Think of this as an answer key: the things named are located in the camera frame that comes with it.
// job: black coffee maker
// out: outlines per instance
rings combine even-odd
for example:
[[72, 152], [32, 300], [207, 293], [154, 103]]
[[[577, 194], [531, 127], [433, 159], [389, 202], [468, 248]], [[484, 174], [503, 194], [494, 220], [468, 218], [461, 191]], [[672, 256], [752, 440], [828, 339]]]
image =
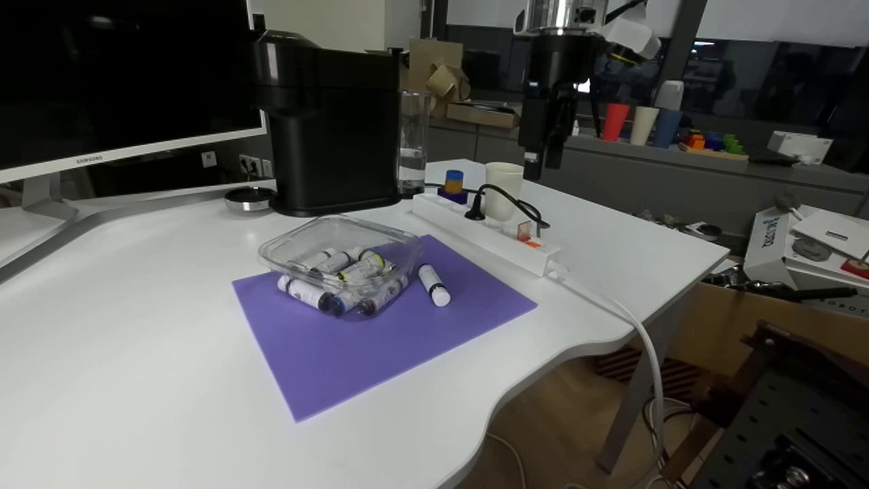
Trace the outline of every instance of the black coffee maker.
[[256, 42], [283, 214], [384, 206], [396, 194], [400, 54], [330, 53], [290, 32]]

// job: marker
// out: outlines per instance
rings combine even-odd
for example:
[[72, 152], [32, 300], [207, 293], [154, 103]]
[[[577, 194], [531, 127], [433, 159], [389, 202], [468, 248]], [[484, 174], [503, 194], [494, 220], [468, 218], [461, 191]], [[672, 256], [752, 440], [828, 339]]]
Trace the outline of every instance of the marker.
[[378, 315], [384, 307], [389, 307], [389, 303], [393, 303], [408, 288], [408, 284], [411, 280], [404, 274], [387, 280], [372, 297], [359, 303], [359, 309], [365, 315]]
[[289, 274], [279, 274], [278, 290], [293, 297], [301, 304], [309, 304], [316, 309], [331, 313], [331, 315], [342, 315], [345, 313], [345, 304], [342, 304], [339, 297], [335, 297], [335, 293], [330, 293], [330, 290], [324, 290], [319, 285], [293, 280]]
[[392, 271], [392, 261], [387, 261], [384, 256], [372, 254], [372, 251], [365, 251], [359, 254], [359, 261], [350, 263], [347, 270], [342, 270], [336, 278], [355, 288], [355, 285], [365, 285], [370, 284], [372, 274], [389, 274]]
[[330, 258], [309, 266], [309, 278], [324, 280], [324, 274], [335, 274], [345, 270], [353, 258], [345, 251], [330, 248]]
[[415, 274], [419, 274], [419, 280], [425, 284], [429, 300], [433, 300], [437, 307], [450, 304], [455, 297], [450, 297], [450, 290], [446, 290], [446, 285], [444, 285], [440, 274], [434, 271], [434, 266], [425, 263], [425, 266], [419, 266]]
[[336, 297], [342, 313], [359, 307], [359, 303], [361, 303], [359, 290], [353, 290], [353, 288], [342, 288], [335, 297]]
[[331, 256], [336, 256], [336, 248], [324, 248], [324, 251], [305, 256], [301, 261], [296, 261], [290, 266], [300, 270], [301, 274], [307, 274], [316, 266], [321, 266], [324, 261], [330, 261]]

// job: wire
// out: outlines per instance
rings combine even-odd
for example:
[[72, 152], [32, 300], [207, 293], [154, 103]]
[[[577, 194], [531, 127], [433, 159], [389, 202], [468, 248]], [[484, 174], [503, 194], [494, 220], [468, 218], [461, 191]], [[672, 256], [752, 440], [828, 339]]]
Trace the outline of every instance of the wire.
[[[649, 429], [649, 436], [655, 438], [655, 433], [653, 433], [653, 424], [649, 424], [649, 403], [647, 403], [647, 407], [643, 407], [643, 413], [641, 413], [641, 419], [643, 419], [643, 424], [647, 424], [647, 429]], [[672, 419], [680, 419], [680, 417], [696, 417], [699, 411], [673, 411], [673, 413], [668, 413], [668, 417], [664, 417], [664, 424], [668, 424]], [[668, 455], [668, 449], [666, 449], [666, 444], [664, 440], [655, 440], [655, 444], [661, 444], [664, 445], [664, 463], [672, 463], [672, 455]]]
[[655, 445], [653, 475], [657, 475], [657, 472], [661, 472], [661, 463], [664, 463], [664, 444], [657, 444], [657, 440], [664, 440], [664, 407], [666, 407], [666, 404], [664, 404], [661, 358], [657, 358], [655, 342], [653, 342], [643, 322], [639, 322], [639, 315], [635, 315], [631, 307], [626, 307], [620, 300], [613, 300], [611, 293], [609, 293], [609, 300], [601, 300], [601, 297], [594, 297], [594, 293], [589, 293], [589, 290], [582, 290], [582, 288], [577, 288], [577, 285], [570, 285], [570, 284], [565, 284], [565, 280], [560, 280], [560, 285], [569, 288], [569, 290], [574, 290], [574, 293], [579, 293], [579, 297], [585, 297], [585, 300], [593, 303], [594, 307], [601, 307], [601, 309], [623, 319], [623, 322], [631, 324], [634, 333], [641, 338], [643, 350], [647, 350], [647, 358], [649, 358], [649, 369], [653, 369], [655, 411], [653, 411], [653, 426], [649, 426], [649, 429], [653, 429], [653, 445]]
[[516, 445], [507, 444], [506, 438], [494, 436], [494, 433], [488, 433], [487, 438], [494, 440], [494, 444], [499, 444], [499, 445], [506, 445], [506, 449], [512, 452], [512, 456], [513, 456], [513, 463], [516, 463], [516, 470], [518, 470], [518, 486], [528, 489], [524, 463], [521, 463], [521, 455], [516, 452]]
[[647, 482], [647, 489], [653, 489], [655, 483], [685, 486], [685, 483], [680, 483], [680, 482], [673, 483], [673, 482], [666, 478], [666, 475], [655, 475], [655, 478]]
[[494, 194], [499, 194], [503, 198], [507, 198], [513, 206], [521, 209], [521, 214], [528, 214], [531, 220], [535, 220], [539, 229], [550, 229], [550, 224], [543, 220], [543, 214], [541, 214], [539, 206], [533, 206], [533, 205], [528, 205], [528, 202], [521, 202], [521, 198], [513, 198], [507, 191], [503, 191], [503, 189], [497, 189], [497, 184], [480, 184], [480, 189], [476, 191], [479, 195], [474, 198], [471, 212], [468, 212], [464, 218], [471, 218], [471, 220], [484, 220], [484, 218], [487, 218], [484, 209], [480, 209], [487, 191], [494, 191]]

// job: purple mat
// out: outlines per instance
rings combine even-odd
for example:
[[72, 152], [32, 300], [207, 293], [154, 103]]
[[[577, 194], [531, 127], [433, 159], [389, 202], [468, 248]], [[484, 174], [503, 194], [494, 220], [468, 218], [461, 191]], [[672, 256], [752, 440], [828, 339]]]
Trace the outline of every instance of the purple mat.
[[235, 284], [248, 324], [296, 421], [535, 307], [535, 303], [444, 241], [425, 236], [419, 248], [422, 261], [429, 261], [455, 293], [455, 303], [444, 309], [429, 303], [419, 280], [370, 322], [330, 319], [283, 297], [274, 288], [274, 271]]

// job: floor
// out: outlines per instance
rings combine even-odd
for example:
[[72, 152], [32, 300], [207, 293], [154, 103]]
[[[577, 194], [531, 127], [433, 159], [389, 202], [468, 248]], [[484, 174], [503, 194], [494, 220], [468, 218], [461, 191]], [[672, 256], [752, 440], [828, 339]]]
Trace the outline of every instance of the floor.
[[[653, 470], [653, 440], [641, 421], [613, 475], [594, 464], [623, 394], [623, 383], [594, 376], [585, 361], [569, 361], [512, 399], [494, 417], [488, 436], [516, 445], [528, 489], [631, 489], [649, 482]], [[668, 421], [666, 445], [673, 449], [689, 424], [692, 417]], [[459, 489], [521, 489], [516, 460], [488, 438]]]

